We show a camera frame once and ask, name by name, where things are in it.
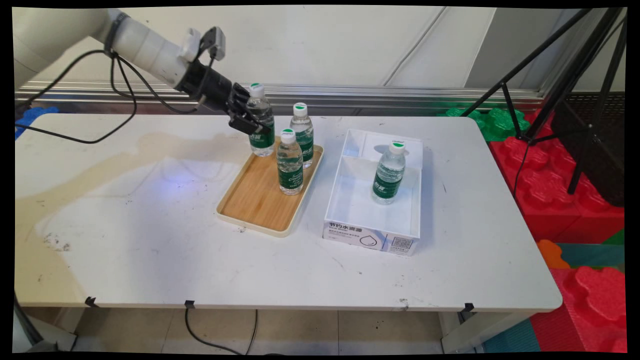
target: bamboo tray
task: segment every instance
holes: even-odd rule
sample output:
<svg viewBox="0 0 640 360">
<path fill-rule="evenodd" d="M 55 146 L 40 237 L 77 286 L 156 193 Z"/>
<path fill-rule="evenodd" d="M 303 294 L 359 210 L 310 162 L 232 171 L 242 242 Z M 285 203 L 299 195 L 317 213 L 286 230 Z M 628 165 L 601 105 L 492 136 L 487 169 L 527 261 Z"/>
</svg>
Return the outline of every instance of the bamboo tray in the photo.
<svg viewBox="0 0 640 360">
<path fill-rule="evenodd" d="M 220 219 L 279 238 L 289 235 L 324 149 L 314 144 L 314 162 L 303 170 L 302 191 L 290 196 L 280 191 L 278 182 L 276 150 L 279 144 L 280 137 L 276 136 L 273 154 L 265 158 L 253 153 L 249 156 L 216 208 Z"/>
</svg>

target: tray rim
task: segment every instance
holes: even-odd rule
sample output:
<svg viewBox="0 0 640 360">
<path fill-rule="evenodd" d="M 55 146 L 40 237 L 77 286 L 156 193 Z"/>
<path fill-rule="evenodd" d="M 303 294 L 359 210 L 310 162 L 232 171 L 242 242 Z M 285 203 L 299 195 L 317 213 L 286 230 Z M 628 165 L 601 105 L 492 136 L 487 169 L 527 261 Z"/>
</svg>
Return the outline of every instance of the tray rim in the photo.
<svg viewBox="0 0 640 360">
<path fill-rule="evenodd" d="M 302 199 L 300 199 L 300 202 L 298 203 L 298 207 L 296 208 L 296 212 L 293 214 L 293 217 L 291 217 L 291 221 L 289 222 L 289 225 L 287 226 L 286 229 L 284 229 L 282 231 L 277 231 L 277 230 L 270 229 L 268 227 L 264 227 L 264 226 L 260 226 L 260 225 L 257 225 L 257 224 L 253 224 L 251 222 L 246 222 L 244 220 L 240 220 L 240 219 L 237 219 L 237 218 L 234 218 L 234 217 L 230 217 L 228 215 L 224 215 L 224 214 L 220 213 L 222 208 L 224 208 L 224 205 L 229 200 L 229 197 L 231 196 L 231 193 L 230 193 L 231 189 L 233 189 L 233 188 L 235 188 L 237 186 L 238 182 L 240 182 L 240 178 L 242 177 L 242 175 L 244 175 L 244 173 L 246 172 L 246 169 L 249 167 L 249 164 L 253 161 L 253 158 L 257 157 L 253 152 L 249 155 L 247 160 L 244 162 L 244 165 L 242 166 L 242 168 L 240 169 L 240 171 L 238 172 L 238 174 L 234 178 L 233 182 L 229 185 L 229 187 L 225 191 L 224 196 L 222 197 L 222 199 L 220 199 L 218 205 L 216 206 L 216 215 L 218 216 L 218 218 L 220 220 L 229 222 L 231 224 L 244 226 L 247 229 L 260 231 L 261 233 L 265 233 L 267 235 L 272 235 L 272 236 L 275 236 L 277 238 L 284 238 L 284 237 L 288 236 L 289 234 L 291 234 L 291 226 L 293 225 L 293 223 L 296 221 L 296 219 L 298 217 L 298 213 L 300 212 L 300 207 L 301 207 L 302 203 L 305 201 L 305 197 L 307 196 L 307 191 L 308 191 L 309 187 L 311 186 L 311 184 L 313 183 L 314 178 L 316 177 L 316 173 L 318 172 L 318 168 L 320 167 L 320 163 L 322 162 L 322 158 L 324 157 L 324 147 L 322 147 L 322 146 L 320 146 L 320 145 L 315 143 L 314 144 L 314 151 L 320 152 L 320 157 L 318 158 L 316 169 L 311 174 L 311 179 L 309 180 L 309 184 L 306 187 L 304 187 L 304 189 L 302 191 Z"/>
</svg>

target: bottle cap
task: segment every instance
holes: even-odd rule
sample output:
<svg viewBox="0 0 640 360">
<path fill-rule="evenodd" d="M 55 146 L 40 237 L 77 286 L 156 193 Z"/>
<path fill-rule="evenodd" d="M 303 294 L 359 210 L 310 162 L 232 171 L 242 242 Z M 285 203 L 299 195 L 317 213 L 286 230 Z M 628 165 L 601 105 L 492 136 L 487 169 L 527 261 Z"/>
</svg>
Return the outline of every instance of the bottle cap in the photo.
<svg viewBox="0 0 640 360">
<path fill-rule="evenodd" d="M 307 104 L 304 102 L 296 102 L 293 104 L 293 115 L 307 116 Z"/>
<path fill-rule="evenodd" d="M 296 142 L 296 133 L 292 129 L 284 129 L 280 133 L 280 141 L 290 144 Z"/>
<path fill-rule="evenodd" d="M 394 140 L 389 144 L 389 151 L 393 155 L 404 154 L 404 141 Z"/>
<path fill-rule="evenodd" d="M 249 85 L 249 95 L 251 95 L 251 97 L 264 97 L 264 85 L 260 83 Z"/>
</svg>

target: white table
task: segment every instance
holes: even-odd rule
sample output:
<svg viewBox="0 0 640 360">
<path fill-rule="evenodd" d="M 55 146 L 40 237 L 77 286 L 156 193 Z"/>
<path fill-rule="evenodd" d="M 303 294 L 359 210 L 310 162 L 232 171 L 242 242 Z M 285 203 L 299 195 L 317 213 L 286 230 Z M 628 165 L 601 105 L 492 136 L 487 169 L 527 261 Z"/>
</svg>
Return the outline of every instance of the white table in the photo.
<svg viewBox="0 0 640 360">
<path fill-rule="evenodd" d="M 34 126 L 93 139 L 125 117 L 48 114 Z M 21 304 L 438 311 L 445 352 L 562 304 L 473 120 L 312 117 L 324 160 L 286 238 L 216 217 L 250 153 L 227 120 L 137 115 L 97 145 L 27 130 L 15 143 Z M 288 121 L 276 117 L 276 130 Z M 322 239 L 348 128 L 424 142 L 422 240 L 410 258 Z M 478 313 L 459 325 L 465 303 Z"/>
</svg>

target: black cable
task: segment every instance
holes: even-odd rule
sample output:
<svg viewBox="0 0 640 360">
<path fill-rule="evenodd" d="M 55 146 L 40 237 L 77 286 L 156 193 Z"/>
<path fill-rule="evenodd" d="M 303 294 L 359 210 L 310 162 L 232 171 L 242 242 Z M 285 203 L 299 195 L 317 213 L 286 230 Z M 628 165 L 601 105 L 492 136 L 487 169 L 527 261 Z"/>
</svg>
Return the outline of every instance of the black cable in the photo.
<svg viewBox="0 0 640 360">
<path fill-rule="evenodd" d="M 518 186 L 518 176 L 520 175 L 520 171 L 522 170 L 522 167 L 524 166 L 524 161 L 527 159 L 527 153 L 529 152 L 529 146 L 531 146 L 531 141 L 527 142 L 527 148 L 524 151 L 524 156 L 522 156 L 522 163 L 520 164 L 520 168 L 518 169 L 518 172 L 516 173 L 516 181 L 513 183 L 513 198 L 516 198 L 516 189 Z"/>
<path fill-rule="evenodd" d="M 190 96 L 187 98 L 187 100 L 195 100 L 195 99 L 197 99 L 197 98 L 200 96 L 200 94 L 202 93 L 202 88 L 204 88 L 204 84 L 205 84 L 205 82 L 207 81 L 207 78 L 209 77 L 209 73 L 210 73 L 210 70 L 211 70 L 211 66 L 213 65 L 213 59 L 214 59 L 214 58 L 212 57 L 212 58 L 211 58 L 211 61 L 209 61 L 209 66 L 207 67 L 207 70 L 205 70 L 204 77 L 202 78 L 202 81 L 200 82 L 200 86 L 198 87 L 198 91 L 196 91 L 193 95 L 190 95 Z M 147 88 L 151 91 L 151 94 L 153 94 L 153 95 L 154 95 L 154 96 L 139 96 L 139 95 L 136 95 L 136 98 L 137 98 L 138 100 L 158 100 L 159 102 L 161 102 L 161 103 L 162 103 L 162 105 L 166 106 L 169 110 L 172 110 L 172 111 L 177 112 L 177 113 L 193 113 L 193 112 L 195 112 L 195 111 L 197 111 L 197 110 L 198 110 L 198 108 L 193 108 L 193 109 L 191 109 L 191 110 L 183 111 L 183 110 L 178 110 L 178 109 L 175 109 L 175 108 L 171 107 L 169 104 L 167 104 L 166 102 L 164 102 L 164 101 L 160 98 L 160 96 L 158 96 L 158 94 L 157 94 L 157 93 L 155 93 L 155 92 L 154 92 L 154 90 L 151 88 L 151 86 L 149 85 L 149 83 L 147 82 L 147 80 L 142 76 L 142 74 L 140 74 L 137 70 L 135 70 L 133 67 L 131 67 L 131 65 L 130 65 L 130 64 L 128 64 L 124 59 L 123 59 L 123 61 L 125 62 L 125 64 L 126 64 L 126 65 L 128 65 L 128 66 L 131 68 L 131 70 L 133 70 L 133 71 L 136 73 L 136 75 L 140 78 L 140 80 L 142 80 L 142 82 L 143 82 L 143 83 L 147 86 Z M 116 86 L 115 86 L 115 84 L 114 84 L 114 82 L 113 82 L 113 71 L 111 72 L 111 89 L 113 89 L 113 91 L 114 91 L 116 94 L 120 95 L 120 96 L 128 97 L 128 98 L 130 98 L 130 99 L 132 98 L 132 96 L 131 96 L 131 95 L 126 94 L 126 93 L 123 93 L 123 92 L 119 91 L 118 89 L 116 89 Z"/>
<path fill-rule="evenodd" d="M 132 65 L 131 65 L 127 60 L 125 60 L 125 59 L 123 59 L 123 58 L 119 58 L 119 59 L 121 59 L 121 60 L 122 60 L 122 62 L 124 62 L 124 64 L 125 64 L 126 66 L 128 66 L 128 67 L 131 69 L 131 71 L 133 71 L 133 72 L 138 76 L 138 78 L 140 78 L 140 80 L 142 80 L 142 82 L 143 82 L 143 83 L 145 84 L 145 86 L 149 89 L 149 91 L 151 92 L 151 94 L 153 94 L 153 95 L 154 95 L 154 98 L 155 98 L 156 100 L 158 100 L 162 105 L 164 105 L 164 106 L 165 106 L 166 108 L 168 108 L 169 110 L 171 110 L 171 111 L 173 111 L 173 112 L 175 112 L 175 113 L 178 113 L 178 114 L 190 114 L 190 113 L 194 113 L 194 112 L 198 111 L 198 109 L 197 109 L 197 108 L 193 108 L 193 109 L 191 109 L 191 110 L 186 110 L 186 111 L 184 111 L 184 110 L 178 110 L 178 109 L 176 109 L 176 108 L 172 107 L 171 105 L 167 104 L 164 100 L 162 100 L 162 98 L 160 98 L 160 96 L 159 96 L 159 95 L 154 91 L 154 89 L 151 87 L 151 85 L 149 85 L 149 83 L 147 82 L 147 80 L 142 76 L 142 74 L 140 74 L 140 72 L 138 72 L 138 71 L 136 70 L 136 68 L 134 68 L 134 67 L 133 67 L 133 66 L 132 66 Z M 113 84 L 113 78 L 111 78 L 111 80 L 112 80 L 112 82 L 111 82 L 111 88 L 113 89 L 113 91 L 114 91 L 116 94 L 121 95 L 121 96 L 124 96 L 124 97 L 128 97 L 128 98 L 130 98 L 130 99 L 134 99 L 134 100 L 135 100 L 135 99 L 142 99 L 142 98 L 141 98 L 141 97 L 139 97 L 139 96 L 135 96 L 135 95 L 127 95 L 127 94 L 125 94 L 125 93 L 123 93 L 123 92 L 121 92 L 121 91 L 117 90 L 117 89 L 115 88 L 115 85 Z"/>
<path fill-rule="evenodd" d="M 38 92 L 37 94 L 31 96 L 29 99 L 25 100 L 24 102 L 21 102 L 19 104 L 17 104 L 15 106 L 15 108 L 18 108 L 19 106 L 25 106 L 25 105 L 30 105 L 32 101 L 34 101 L 35 99 L 39 98 L 40 96 L 42 96 L 44 93 L 46 93 L 47 91 L 49 91 L 52 87 L 56 86 L 56 84 L 58 82 L 60 82 L 60 80 L 62 80 L 62 78 L 65 77 L 65 75 L 67 75 L 67 73 L 74 67 L 76 66 L 76 64 L 84 59 L 85 57 L 92 55 L 92 54 L 106 54 L 104 50 L 91 50 L 91 51 L 87 51 L 86 53 L 78 56 L 71 64 L 69 64 L 69 66 L 67 66 L 67 68 L 62 72 L 62 74 L 60 74 L 54 81 L 51 82 L 51 84 L 49 84 L 47 87 L 45 87 L 42 91 Z"/>
<path fill-rule="evenodd" d="M 249 341 L 249 347 L 246 348 L 245 355 L 249 355 L 249 350 L 251 350 L 251 345 L 253 345 L 253 339 L 255 339 L 255 331 L 258 329 L 258 309 L 255 310 L 255 322 L 253 323 L 253 335 L 251 335 L 251 341 Z"/>
<path fill-rule="evenodd" d="M 84 58 L 85 56 L 87 56 L 89 54 L 95 54 L 97 52 L 104 53 L 103 50 L 92 50 L 92 51 L 89 51 L 87 53 L 84 53 L 84 54 L 80 55 L 80 57 L 78 57 L 78 59 L 82 59 L 82 58 Z M 67 69 L 65 69 L 65 71 L 62 73 L 62 75 L 58 76 L 58 78 L 55 79 L 49 86 L 47 86 L 45 88 L 45 90 L 43 90 L 40 93 L 38 93 L 37 96 L 31 97 L 29 101 L 32 101 L 31 99 L 37 99 L 38 96 L 44 94 L 46 92 L 46 90 L 52 88 L 57 82 L 59 82 L 60 79 L 62 79 L 62 77 L 71 69 L 71 67 L 73 65 L 77 64 L 78 59 L 76 59 L 69 67 L 67 67 Z M 115 60 L 118 60 L 118 66 L 120 67 L 120 72 L 122 73 L 122 77 L 124 78 L 124 81 L 127 84 L 127 88 L 129 88 L 129 91 L 130 91 L 131 95 L 134 95 L 133 89 L 131 88 L 131 85 L 129 84 L 129 80 L 127 79 L 127 75 L 125 74 L 124 69 L 122 68 L 122 64 L 120 63 L 121 59 L 122 58 L 117 54 L 115 54 L 114 57 L 111 58 L 111 72 L 113 73 L 113 65 L 114 65 Z M 75 141 L 75 142 L 79 142 L 79 143 L 95 144 L 95 143 L 99 143 L 99 142 L 103 141 L 104 139 L 108 138 L 113 133 L 118 131 L 121 127 L 125 126 L 126 123 L 128 123 L 131 119 L 133 119 L 133 116 L 136 115 L 137 111 L 138 111 L 138 103 L 136 102 L 136 98 L 134 97 L 133 98 L 133 112 L 131 113 L 129 118 L 127 118 L 127 120 L 123 121 L 118 127 L 116 127 L 115 129 L 111 130 L 110 132 L 108 132 L 103 137 L 101 137 L 99 139 L 96 139 L 96 140 L 82 140 L 82 139 L 78 139 L 78 138 L 73 138 L 71 136 L 54 133 L 52 131 L 39 129 L 37 127 L 25 126 L 25 125 L 21 125 L 21 124 L 16 124 L 15 126 L 16 127 L 21 127 L 21 128 L 24 128 L 24 129 L 28 129 L 28 130 L 38 131 L 39 133 L 44 133 L 44 134 L 47 134 L 47 135 L 57 136 L 59 138 L 63 138 L 63 139 L 67 139 L 67 140 L 71 140 L 71 141 Z"/>
<path fill-rule="evenodd" d="M 234 353 L 235 355 L 242 355 L 241 353 L 239 353 L 239 352 L 237 352 L 235 350 L 232 350 L 232 349 L 230 349 L 228 347 L 224 347 L 222 345 L 216 345 L 216 344 L 208 343 L 208 342 L 204 341 L 203 339 L 200 339 L 191 330 L 191 327 L 189 326 L 189 316 L 188 315 L 189 315 L 189 309 L 185 309 L 184 310 L 184 323 L 185 323 L 185 325 L 187 325 L 187 331 L 189 331 L 189 333 L 191 334 L 191 336 L 193 336 L 194 339 L 198 340 L 199 342 L 203 343 L 204 345 L 209 345 L 210 347 L 218 348 L 218 349 L 221 349 L 221 350 L 226 350 L 226 351 Z"/>
</svg>

